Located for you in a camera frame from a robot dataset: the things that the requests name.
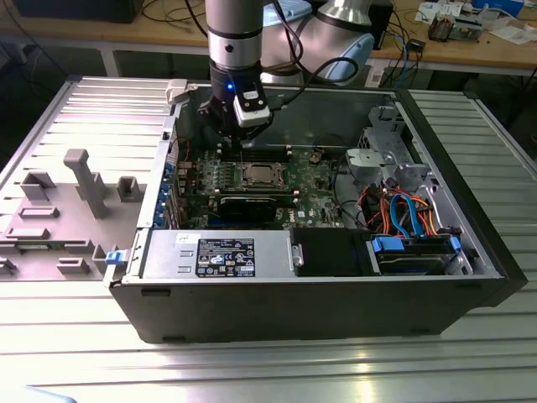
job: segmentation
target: blue cable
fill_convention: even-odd
[[[406,200],[407,204],[409,205],[410,221],[412,222],[412,228],[414,229],[414,233],[418,237],[422,237],[424,235],[424,232],[423,232],[423,228],[420,225],[420,222],[418,221],[418,213],[416,212],[416,207],[414,206],[414,203],[412,202],[410,197],[408,197],[407,195],[402,195],[399,193],[395,195],[394,197],[392,197],[392,201],[389,203],[389,216],[390,216],[390,219],[392,220],[392,224],[404,235],[405,238],[410,238],[409,233],[407,233],[405,229],[401,227],[397,221],[395,204],[400,197],[403,197]]]
[[[406,47],[406,43],[404,42],[404,39],[401,38],[400,35],[397,35],[396,33],[392,32],[391,35],[393,35],[397,40],[401,43],[401,46],[403,47],[403,53],[404,53],[404,64],[403,64],[403,70],[401,71],[401,74],[399,75],[399,79],[395,83],[394,88],[397,88],[399,84],[401,84],[401,81],[403,79],[404,73],[406,72],[406,66],[409,63],[409,50]]]

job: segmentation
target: power supply label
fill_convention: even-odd
[[[212,277],[255,277],[253,239],[200,239],[196,275]]]

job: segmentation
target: green circuit board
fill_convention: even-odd
[[[334,160],[311,164],[312,152],[295,151],[284,163],[226,162],[211,152],[198,156],[194,172],[183,181],[193,185],[184,190],[188,228],[243,228],[222,222],[217,206],[230,193],[244,196],[246,191],[249,197],[270,197],[285,205],[277,208],[273,221],[256,228],[342,228],[331,190]]]

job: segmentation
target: cpu socket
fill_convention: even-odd
[[[280,163],[250,163],[242,166],[242,185],[248,188],[285,189],[284,168]]]

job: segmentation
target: metal slotted surface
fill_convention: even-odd
[[[511,200],[513,192],[481,178],[468,179],[475,192]],[[537,264],[531,252],[517,256],[530,281],[524,289],[420,338],[150,345],[101,282],[0,283],[2,382],[84,403],[534,401]]]
[[[166,80],[84,77],[68,82],[37,124],[13,173],[0,190],[0,232],[17,211],[24,193],[19,183],[30,170],[46,170],[52,181],[76,183],[63,164],[68,149],[86,149],[91,171],[105,184],[136,176],[147,184],[169,106]]]
[[[537,270],[534,163],[480,102],[456,92],[411,94],[521,269]]]

